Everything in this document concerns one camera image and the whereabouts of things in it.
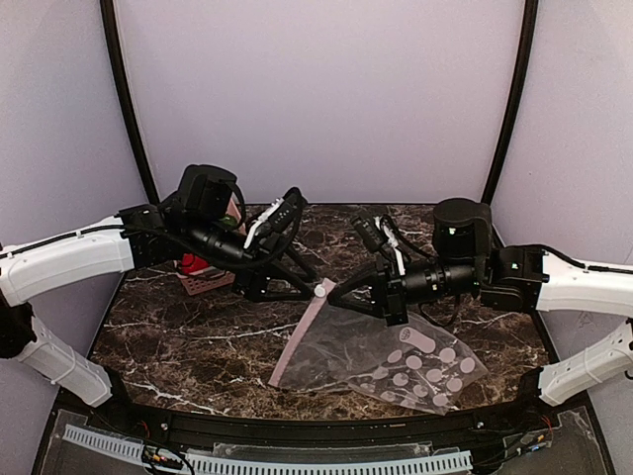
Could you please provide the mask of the clear zip top bag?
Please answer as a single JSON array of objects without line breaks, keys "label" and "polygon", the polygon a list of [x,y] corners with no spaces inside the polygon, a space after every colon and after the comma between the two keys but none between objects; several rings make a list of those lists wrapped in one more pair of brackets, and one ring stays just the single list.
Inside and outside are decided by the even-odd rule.
[{"label": "clear zip top bag", "polygon": [[268,381],[301,392],[351,390],[393,406],[444,415],[488,370],[454,334],[417,314],[389,327],[373,317],[334,307],[334,284],[314,297]]}]

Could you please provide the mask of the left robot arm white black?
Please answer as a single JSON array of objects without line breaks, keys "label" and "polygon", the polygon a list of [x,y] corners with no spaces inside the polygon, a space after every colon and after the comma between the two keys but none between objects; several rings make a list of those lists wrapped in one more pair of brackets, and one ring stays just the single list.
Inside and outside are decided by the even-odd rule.
[{"label": "left robot arm white black", "polygon": [[236,176],[191,164],[157,205],[119,211],[94,225],[1,252],[1,356],[21,362],[92,408],[125,405],[120,376],[54,335],[32,298],[92,277],[141,270],[190,254],[234,276],[233,293],[250,302],[305,301],[316,272],[293,247],[307,206],[290,188],[253,221],[227,214],[243,195]]}]

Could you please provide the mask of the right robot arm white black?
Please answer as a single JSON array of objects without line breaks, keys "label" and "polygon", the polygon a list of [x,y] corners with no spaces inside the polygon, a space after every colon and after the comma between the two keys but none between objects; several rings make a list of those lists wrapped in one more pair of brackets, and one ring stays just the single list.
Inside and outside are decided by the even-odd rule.
[{"label": "right robot arm white black", "polygon": [[544,244],[495,246],[492,210],[466,198],[432,210],[432,247],[418,260],[402,252],[407,240],[388,216],[352,222],[373,264],[361,267],[327,296],[330,305],[382,319],[408,321],[410,305],[469,294],[499,311],[578,311],[623,318],[614,331],[582,351],[522,376],[521,393],[549,406],[620,373],[632,374],[632,268],[568,257]]}]

